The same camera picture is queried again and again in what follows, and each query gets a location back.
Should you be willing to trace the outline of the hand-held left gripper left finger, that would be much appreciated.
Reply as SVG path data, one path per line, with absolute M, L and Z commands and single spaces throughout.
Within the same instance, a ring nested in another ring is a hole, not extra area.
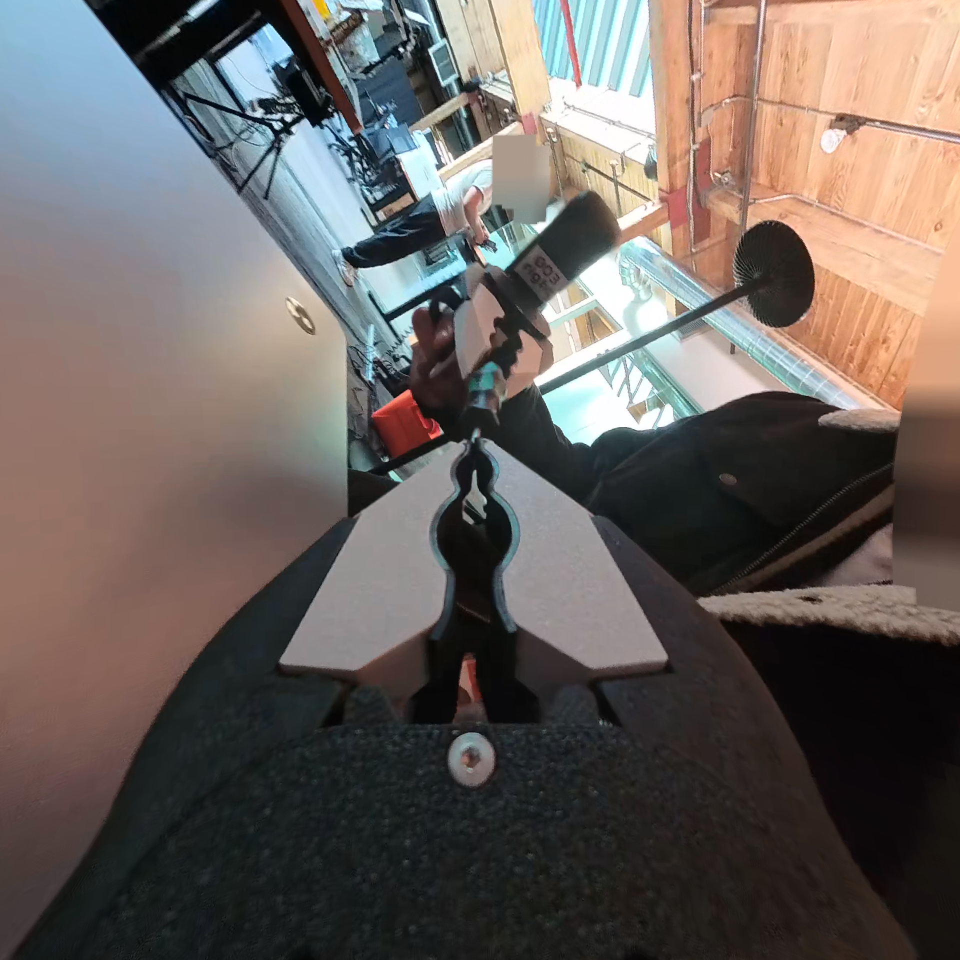
M 467 651 L 438 517 L 460 494 L 453 444 L 354 519 L 279 657 L 289 675 L 376 688 L 410 722 L 453 722 Z

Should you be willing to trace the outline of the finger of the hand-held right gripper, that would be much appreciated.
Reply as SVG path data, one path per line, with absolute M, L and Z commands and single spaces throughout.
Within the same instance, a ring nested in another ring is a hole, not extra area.
M 547 322 L 496 322 L 496 395 L 507 402 L 530 387 L 554 363 L 551 330 Z
M 519 336 L 517 318 L 490 283 L 479 283 L 454 312 L 454 354 L 463 381 Z

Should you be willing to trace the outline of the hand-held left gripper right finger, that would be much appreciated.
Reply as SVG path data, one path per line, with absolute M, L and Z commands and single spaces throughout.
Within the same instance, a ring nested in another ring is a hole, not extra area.
M 503 635 L 480 656 L 492 722 L 537 722 L 564 688 L 667 669 L 665 645 L 597 517 L 484 439 L 480 490 L 490 604 Z

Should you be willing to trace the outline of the green black handle screwdriver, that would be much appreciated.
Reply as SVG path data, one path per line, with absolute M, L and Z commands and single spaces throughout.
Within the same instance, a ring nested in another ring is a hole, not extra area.
M 486 359 L 466 382 L 466 398 L 461 414 L 464 438 L 475 446 L 490 438 L 500 425 L 500 413 L 506 402 L 507 381 L 501 366 Z

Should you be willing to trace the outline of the person's right forearm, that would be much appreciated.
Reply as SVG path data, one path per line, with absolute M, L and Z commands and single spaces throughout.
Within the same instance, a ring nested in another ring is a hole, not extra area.
M 421 412 L 447 437 L 454 442 L 471 437 L 472 431 L 463 419 L 463 384 L 445 385 L 440 378 L 412 379 L 410 388 Z M 583 502 L 596 485 L 594 451 L 586 444 L 572 442 L 556 426 L 536 385 L 501 406 L 497 423 L 489 427 L 484 438 L 577 502 Z

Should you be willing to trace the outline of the person's right hand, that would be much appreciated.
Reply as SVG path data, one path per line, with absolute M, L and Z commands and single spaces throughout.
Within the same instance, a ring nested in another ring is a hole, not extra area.
M 419 307 L 413 318 L 414 342 L 409 389 L 425 413 L 459 414 L 467 384 L 455 352 L 454 315 L 449 306 Z

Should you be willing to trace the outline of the red pipe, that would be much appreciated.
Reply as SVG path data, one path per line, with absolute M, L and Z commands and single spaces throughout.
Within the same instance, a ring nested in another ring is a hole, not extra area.
M 587 1 L 559 1 L 564 40 L 571 67 L 571 76 L 577 90 L 583 86 L 583 68 L 580 56 L 581 27 L 585 22 Z

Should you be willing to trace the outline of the white ceiling light bulb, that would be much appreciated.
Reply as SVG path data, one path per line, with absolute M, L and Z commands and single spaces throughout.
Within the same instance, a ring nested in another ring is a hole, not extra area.
M 825 154 L 833 154 L 846 139 L 863 129 L 867 120 L 858 115 L 837 114 L 822 132 L 820 147 Z

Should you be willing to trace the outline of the black tripod stand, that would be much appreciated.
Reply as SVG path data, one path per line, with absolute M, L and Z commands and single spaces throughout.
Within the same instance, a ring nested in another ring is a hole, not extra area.
M 242 195 L 267 168 L 263 200 L 268 200 L 287 143 L 298 126 L 323 126 L 337 114 L 323 83 L 315 80 L 296 55 L 269 65 L 272 91 L 241 104 L 217 64 L 210 64 L 230 103 L 201 95 L 179 78 L 169 87 L 172 103 L 204 152 Z

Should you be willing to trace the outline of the silver ventilation duct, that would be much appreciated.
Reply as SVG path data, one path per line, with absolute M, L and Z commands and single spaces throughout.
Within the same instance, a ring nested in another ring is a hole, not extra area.
M 649 332 L 656 339 L 643 347 L 692 402 L 713 409 L 750 393 L 786 391 L 812 397 L 842 409 L 869 409 L 892 413 L 888 403 L 858 387 L 828 364 L 815 359 L 782 332 L 753 319 L 741 302 L 722 307 L 683 326 L 691 331 L 661 334 L 678 313 L 699 307 L 718 295 L 684 266 L 647 238 L 630 241 L 619 251 L 618 263 L 630 278 L 642 277 L 652 288 L 640 303 L 633 295 L 621 311 L 632 339 Z

